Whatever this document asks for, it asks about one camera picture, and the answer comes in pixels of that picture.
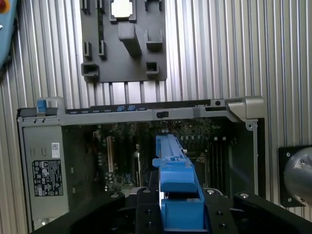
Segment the blue latch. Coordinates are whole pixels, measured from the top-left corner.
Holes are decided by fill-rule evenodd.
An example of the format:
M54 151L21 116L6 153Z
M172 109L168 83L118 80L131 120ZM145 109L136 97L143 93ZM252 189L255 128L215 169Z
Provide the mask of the blue latch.
M178 139L169 134L156 136L153 166L159 167L160 191L183 194L181 199L162 199L161 215L166 230L207 231L204 223L204 195L194 165L184 154Z
M46 100L38 100L37 101L37 113L44 114L47 111L47 101Z
M123 109L125 109L124 106L119 106L119 107L117 108L117 111L123 111Z
M129 106L128 111L134 111L136 109L136 106Z

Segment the blue plastic part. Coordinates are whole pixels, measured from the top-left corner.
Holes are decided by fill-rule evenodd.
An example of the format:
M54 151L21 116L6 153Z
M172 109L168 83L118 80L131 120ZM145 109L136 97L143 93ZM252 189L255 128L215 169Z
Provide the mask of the blue plastic part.
M0 26L0 68L6 62L9 54L14 28L17 0L9 0L9 2L10 10L6 13L0 13L0 24L2 26Z
M123 111L123 109L125 109L124 106L119 106L119 107L117 108L117 111Z
M128 111L134 111L136 109L136 106L129 106Z
M165 229L204 230L204 195L194 165L183 153L178 139L170 134L156 136L153 166L159 167L160 192L194 193L189 199L162 199L161 215Z
M47 111L47 101L46 100L38 100L37 101L37 110L38 110L38 113L45 113Z

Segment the silver ridged panel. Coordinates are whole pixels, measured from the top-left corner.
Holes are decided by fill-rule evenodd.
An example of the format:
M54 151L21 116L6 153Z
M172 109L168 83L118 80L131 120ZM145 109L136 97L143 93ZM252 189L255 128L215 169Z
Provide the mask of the silver ridged panel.
M80 75L79 1L20 2L13 60L0 83L0 234L26 233L16 110L45 96L82 108L261 95L267 199L279 203L277 148L312 144L311 1L167 0L167 80L95 86ZM308 208L290 210L312 218Z

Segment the power supply label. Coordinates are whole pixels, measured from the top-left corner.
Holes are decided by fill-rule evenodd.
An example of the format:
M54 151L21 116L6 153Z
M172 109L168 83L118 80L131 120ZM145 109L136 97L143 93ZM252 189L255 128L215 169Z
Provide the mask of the power supply label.
M62 196L60 160L38 160L32 163L35 196Z

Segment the motherboard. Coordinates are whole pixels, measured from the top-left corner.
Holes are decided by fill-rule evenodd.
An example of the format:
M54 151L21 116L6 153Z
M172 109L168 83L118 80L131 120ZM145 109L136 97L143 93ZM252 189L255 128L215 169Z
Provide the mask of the motherboard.
M158 135L173 134L195 166L202 186L225 187L226 120L199 118L94 126L88 151L97 162L95 181L104 191L130 194L148 186Z

